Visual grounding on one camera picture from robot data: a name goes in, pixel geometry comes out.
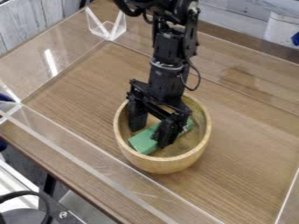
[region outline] wooden table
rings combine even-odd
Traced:
[[[90,9],[102,18],[116,14],[106,1]],[[151,28],[140,18],[127,22],[128,32],[116,43],[100,44],[22,101],[125,163],[113,115],[128,80],[147,80],[149,58],[140,52],[152,51]],[[68,25],[80,35],[80,24]],[[195,62],[204,79],[191,95],[211,114],[209,146],[185,171],[145,175],[220,221],[273,223],[299,166],[299,66],[203,33],[200,43]],[[116,220],[163,222],[14,124],[4,123],[0,130],[20,152]],[[78,153],[94,163],[96,154]]]

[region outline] green sponge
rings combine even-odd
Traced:
[[[132,149],[140,152],[144,155],[149,155],[157,149],[157,142],[151,138],[155,130],[157,129],[160,123],[153,125],[151,128],[143,130],[137,135],[132,136],[128,139],[128,143]],[[189,131],[193,127],[192,119],[189,118],[187,121],[187,131]]]

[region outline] bowl rim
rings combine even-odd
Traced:
[[[203,139],[200,140],[199,144],[188,152],[185,152],[181,155],[175,156],[175,157],[151,157],[151,156],[147,156],[147,155],[139,153],[137,151],[135,151],[128,146],[128,144],[124,141],[124,138],[120,135],[120,130],[117,128],[117,125],[119,125],[117,120],[119,120],[119,117],[120,117],[120,113],[121,113],[124,107],[127,106],[128,101],[124,101],[123,104],[120,105],[120,107],[119,107],[119,109],[116,111],[115,119],[113,119],[113,131],[115,131],[115,135],[116,135],[116,140],[121,144],[123,149],[125,149],[125,151],[128,151],[136,157],[139,157],[141,159],[145,159],[145,160],[155,161],[155,162],[172,162],[172,161],[179,161],[179,160],[185,159],[191,155],[193,155],[195,152],[197,152],[204,147],[204,145],[207,144],[207,142],[209,141],[209,138],[211,138],[211,115],[209,115],[209,112],[205,109],[205,107],[203,106],[201,102],[195,97],[192,97],[188,94],[184,94],[183,97],[189,98],[192,101],[195,101],[200,105],[200,109],[203,111],[203,114],[204,114],[204,117],[205,117],[205,121],[207,121],[207,127],[205,127],[205,133],[204,133]]]

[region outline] black wire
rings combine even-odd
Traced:
[[[199,81],[197,81],[197,84],[196,84],[195,87],[188,87],[188,86],[187,86],[187,83],[185,83],[184,80],[183,80],[183,74],[180,74],[180,76],[181,76],[181,84],[184,85],[184,87],[185,87],[189,91],[195,91],[195,90],[199,88],[200,84],[201,84],[201,73],[200,73],[200,70],[197,69],[197,67],[192,64],[191,59],[187,59],[187,62],[188,62],[188,64],[189,64],[191,68],[195,70],[195,72],[196,72],[196,74],[197,74]]]
[[[148,19],[148,16],[145,14],[145,10],[143,11],[144,21],[151,25],[153,23],[152,20]]]
[[[44,202],[44,205],[45,205],[45,215],[44,215],[41,224],[49,224],[50,220],[52,220],[50,204],[49,204],[49,201],[48,201],[46,197],[42,194],[40,194],[37,192],[30,192],[30,191],[10,192],[10,193],[0,196],[0,204],[2,204],[8,200],[12,200],[14,198],[18,198],[18,197],[24,196],[24,195],[33,195],[33,196],[37,196],[37,197],[41,198],[41,200]]]
[[[117,8],[129,16],[129,17],[139,17],[144,10],[136,9],[131,10],[127,6],[127,3],[123,0],[113,0]]]

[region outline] bolt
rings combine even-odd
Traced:
[[[68,213],[66,212],[60,212],[60,218],[65,219],[68,217]]]

